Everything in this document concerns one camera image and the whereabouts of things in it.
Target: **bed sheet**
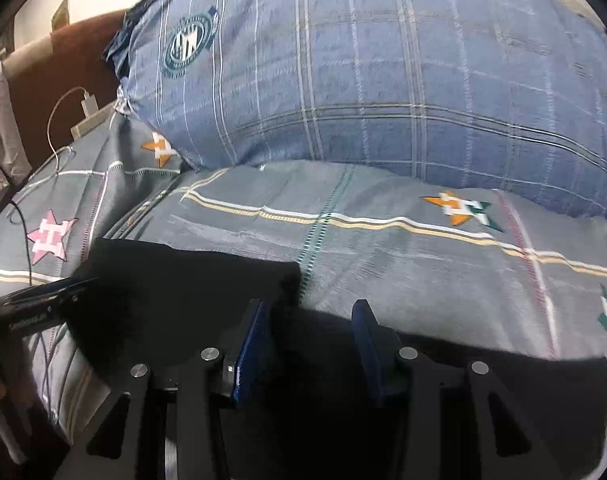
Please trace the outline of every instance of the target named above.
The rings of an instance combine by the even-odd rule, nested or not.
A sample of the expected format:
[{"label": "bed sheet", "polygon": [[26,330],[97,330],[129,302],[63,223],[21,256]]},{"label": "bed sheet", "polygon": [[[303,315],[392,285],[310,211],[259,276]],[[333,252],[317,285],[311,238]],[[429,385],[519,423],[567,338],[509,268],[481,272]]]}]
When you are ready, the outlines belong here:
[{"label": "bed sheet", "polygon": [[[34,283],[71,275],[97,237],[296,261],[302,308],[349,318],[367,298],[401,332],[547,360],[607,359],[607,221],[501,190],[291,161],[186,170],[167,140],[114,114],[17,200]],[[0,215],[0,296],[27,286],[17,215]],[[34,336],[38,393],[70,441],[107,394],[65,326]],[[560,431],[572,432],[573,416]],[[602,466],[607,465],[607,428]]]}]

